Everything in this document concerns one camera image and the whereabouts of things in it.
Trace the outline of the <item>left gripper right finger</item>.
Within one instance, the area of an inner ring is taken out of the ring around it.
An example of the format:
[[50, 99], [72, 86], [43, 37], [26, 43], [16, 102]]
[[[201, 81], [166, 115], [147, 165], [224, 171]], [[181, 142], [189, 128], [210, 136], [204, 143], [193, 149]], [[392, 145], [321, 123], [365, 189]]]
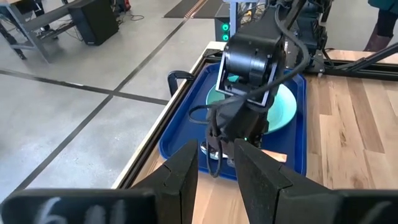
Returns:
[[234, 142], [236, 175], [250, 223], [340, 223], [341, 198], [243, 139]]

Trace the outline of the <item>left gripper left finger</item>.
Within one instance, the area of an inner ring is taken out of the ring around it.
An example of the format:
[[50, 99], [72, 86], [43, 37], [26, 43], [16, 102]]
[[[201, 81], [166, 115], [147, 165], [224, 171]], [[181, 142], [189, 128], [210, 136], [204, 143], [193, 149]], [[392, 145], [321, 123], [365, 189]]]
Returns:
[[189, 140], [160, 167], [131, 187], [131, 223], [191, 224], [198, 182], [198, 141]]

